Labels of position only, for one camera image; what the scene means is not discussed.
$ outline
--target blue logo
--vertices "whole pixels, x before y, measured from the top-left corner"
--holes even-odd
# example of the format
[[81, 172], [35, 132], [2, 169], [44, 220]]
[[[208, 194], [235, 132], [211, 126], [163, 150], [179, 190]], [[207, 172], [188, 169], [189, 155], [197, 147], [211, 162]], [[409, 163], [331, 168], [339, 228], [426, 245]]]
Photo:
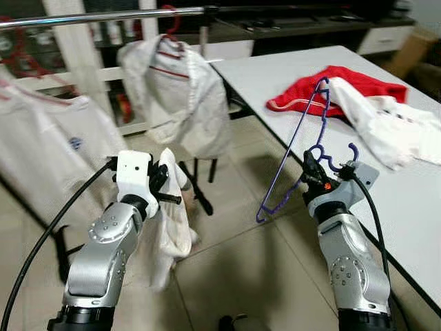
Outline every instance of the blue logo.
[[69, 144], [74, 150], [79, 150], [81, 145], [83, 144], [83, 140], [80, 138], [72, 137], [71, 139], [69, 139]]

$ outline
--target hanging clothes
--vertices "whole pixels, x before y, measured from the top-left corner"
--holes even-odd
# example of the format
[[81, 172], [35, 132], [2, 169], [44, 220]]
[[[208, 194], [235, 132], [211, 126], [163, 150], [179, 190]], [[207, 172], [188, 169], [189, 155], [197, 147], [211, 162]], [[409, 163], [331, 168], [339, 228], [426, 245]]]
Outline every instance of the hanging clothes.
[[118, 62], [134, 111], [158, 143], [180, 143], [192, 156], [215, 159], [230, 140], [222, 79], [186, 43], [160, 35], [121, 48]]
[[[126, 149], [111, 118], [87, 97], [63, 100], [3, 82], [0, 171], [46, 221], [105, 162]], [[114, 200], [110, 173], [73, 205], [63, 224], [90, 224]]]
[[[182, 197], [181, 191], [192, 187], [168, 148], [159, 158], [159, 165], [163, 164], [167, 166], [169, 176], [159, 192]], [[197, 234], [189, 226], [183, 201], [178, 205], [160, 202], [155, 217], [144, 223], [136, 252], [129, 260], [128, 279], [145, 277], [147, 286], [161, 290], [167, 285], [176, 259], [189, 255]]]
[[[286, 112], [289, 110], [302, 112], [305, 109], [305, 104], [308, 103], [309, 97], [314, 92], [317, 82], [322, 77], [341, 77], [365, 97], [389, 95], [394, 97], [398, 103], [404, 103], [406, 100], [407, 88], [405, 86], [385, 83], [345, 67], [328, 66], [313, 76], [303, 77], [297, 80], [297, 82], [281, 95], [269, 100], [267, 102], [267, 108], [274, 112]], [[308, 114], [321, 116], [324, 109], [325, 100], [321, 96], [317, 96], [314, 102], [312, 102]], [[345, 114], [338, 105], [331, 105], [328, 109], [327, 116], [344, 118]]]
[[367, 147], [397, 170], [413, 158], [441, 165], [441, 120], [390, 96], [364, 97], [340, 77], [329, 80], [331, 102], [339, 105]]

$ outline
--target tiled floor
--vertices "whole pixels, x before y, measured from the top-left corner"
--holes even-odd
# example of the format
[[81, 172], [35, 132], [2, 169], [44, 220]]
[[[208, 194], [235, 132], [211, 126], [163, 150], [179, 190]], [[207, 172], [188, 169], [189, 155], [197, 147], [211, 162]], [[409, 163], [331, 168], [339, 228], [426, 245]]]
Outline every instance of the tiled floor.
[[[233, 121], [232, 136], [232, 147], [219, 159], [214, 183], [207, 182], [209, 162], [200, 161], [200, 187], [214, 206], [214, 215], [208, 217], [200, 210], [190, 220], [201, 242], [178, 262], [169, 286], [160, 293], [145, 286], [142, 258], [132, 259], [129, 268], [135, 271], [125, 279], [113, 330], [216, 331], [219, 317], [239, 313], [258, 317], [273, 331], [338, 329], [316, 225], [303, 205], [301, 190], [266, 223], [255, 222], [283, 149], [253, 117]], [[163, 149], [143, 134], [128, 137], [127, 143], [156, 157]], [[191, 160], [181, 147], [170, 148], [177, 159]], [[294, 160], [288, 160], [270, 205], [280, 200], [299, 174]], [[68, 231], [71, 241], [84, 234], [81, 228]], [[0, 192], [0, 309], [24, 255], [40, 234], [14, 201]], [[439, 318], [392, 273], [397, 293], [409, 302], [407, 312], [416, 317], [414, 330], [440, 331]], [[25, 280], [10, 330], [45, 330], [47, 320], [61, 307], [62, 293], [54, 245], [49, 241]], [[415, 302], [418, 308], [413, 309]]]

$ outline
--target purple hanger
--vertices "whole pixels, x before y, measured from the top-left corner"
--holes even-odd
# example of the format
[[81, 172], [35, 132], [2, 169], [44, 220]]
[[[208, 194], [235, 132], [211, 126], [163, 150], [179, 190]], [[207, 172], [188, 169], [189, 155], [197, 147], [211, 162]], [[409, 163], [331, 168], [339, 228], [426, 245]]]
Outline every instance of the purple hanger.
[[[329, 88], [320, 88], [320, 84], [323, 83], [323, 82], [329, 83], [329, 79], [327, 77], [323, 77], [323, 78], [321, 78], [318, 81], [318, 83], [316, 85], [316, 88], [314, 89], [314, 92], [312, 93], [311, 98], [308, 101], [307, 107], [305, 108], [305, 110], [302, 113], [302, 116], [300, 118], [300, 121], [298, 122], [296, 130], [294, 131], [294, 134], [293, 134], [293, 136], [291, 138], [291, 141], [289, 142], [287, 151], [285, 152], [285, 155], [283, 156], [282, 162], [280, 163], [280, 165], [278, 167], [276, 176], [272, 179], [271, 185], [269, 186], [267, 194], [265, 195], [265, 198], [263, 199], [263, 201], [262, 201], [262, 203], [261, 203], [261, 205], [259, 207], [259, 210], [258, 210], [258, 212], [256, 214], [256, 221], [257, 221], [257, 223], [262, 223], [262, 222], [264, 222], [266, 220], [265, 217], [262, 218], [262, 219], [260, 218], [260, 213], [262, 212], [262, 210], [264, 210], [265, 212], [267, 212], [270, 215], [276, 214], [277, 211], [279, 211], [288, 202], [289, 198], [291, 197], [292, 192], [294, 192], [294, 190], [301, 183], [300, 179], [297, 180], [297, 182], [295, 182], [295, 184], [286, 191], [282, 201], [274, 209], [271, 209], [271, 208], [268, 208], [267, 206], [265, 206], [266, 202], [268, 201], [268, 199], [269, 199], [269, 197], [271, 195], [271, 192], [274, 189], [274, 186], [276, 184], [277, 178], [280, 176], [280, 173], [282, 172], [282, 169], [285, 166], [285, 162], [286, 162], [286, 160], [288, 158], [288, 155], [289, 155], [289, 153], [291, 151], [291, 147], [292, 147], [292, 145], [294, 143], [294, 140], [296, 138], [298, 129], [302, 125], [303, 119], [305, 118], [305, 115], [308, 113], [309, 107], [310, 107], [312, 101], [314, 100], [314, 97], [318, 93], [325, 93], [326, 94], [326, 104], [325, 104], [325, 109], [323, 110], [323, 113], [322, 113], [322, 116], [321, 116], [322, 117], [322, 127], [320, 129], [320, 134], [318, 135], [317, 142], [314, 145], [312, 145], [312, 147], [310, 147], [309, 151], [312, 151], [312, 150], [315, 150], [315, 149], [319, 149], [320, 156], [318, 157], [317, 161], [320, 162], [323, 159], [327, 160], [328, 161], [328, 166], [329, 166], [329, 168], [332, 171], [334, 171], [334, 172], [339, 172], [340, 171], [339, 168], [337, 168], [336, 166], [334, 166], [332, 164], [332, 157], [330, 157], [329, 155], [325, 154], [325, 148], [323, 147], [322, 144], [320, 144], [320, 142], [321, 142], [321, 140], [323, 138], [323, 134], [325, 133], [325, 128], [326, 128], [326, 125], [327, 125], [326, 115], [327, 115], [327, 112], [328, 112], [328, 109], [329, 109], [329, 105], [331, 104]], [[350, 143], [349, 144], [349, 148], [352, 149], [352, 151], [353, 151], [353, 160], [356, 161], [357, 158], [358, 158], [358, 149], [357, 149], [357, 147], [353, 143]]]

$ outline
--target metal rod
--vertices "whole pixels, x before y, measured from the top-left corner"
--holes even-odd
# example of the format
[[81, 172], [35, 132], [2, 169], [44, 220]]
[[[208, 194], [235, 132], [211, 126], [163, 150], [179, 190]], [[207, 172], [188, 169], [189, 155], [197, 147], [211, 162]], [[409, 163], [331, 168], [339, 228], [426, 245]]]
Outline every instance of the metal rod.
[[147, 10], [127, 10], [122, 12], [93, 12], [87, 14], [74, 14], [51, 17], [34, 17], [29, 19], [15, 19], [9, 22], [0, 23], [0, 30], [10, 30], [13, 28], [29, 28], [34, 26], [66, 26], [69, 24], [92, 23], [100, 21], [121, 21], [124, 19], [148, 19], [153, 17], [172, 17], [175, 14], [181, 16], [203, 15], [205, 9], [214, 12], [253, 12], [267, 10], [314, 10], [335, 8], [338, 5], [285, 5], [285, 6], [231, 6], [231, 7], [186, 7], [177, 8], [175, 11], [169, 9], [147, 9]]
[[199, 53], [205, 58], [206, 46], [208, 43], [208, 26], [201, 26], [199, 28]]
[[196, 16], [204, 14], [204, 7], [169, 9], [128, 10], [122, 12], [95, 12], [87, 14], [74, 14], [65, 16], [35, 17], [30, 19], [15, 19], [0, 23], [0, 30], [13, 28], [29, 28], [35, 26], [66, 26], [69, 24], [92, 23], [100, 21], [120, 21], [124, 19], [147, 19], [153, 17]]

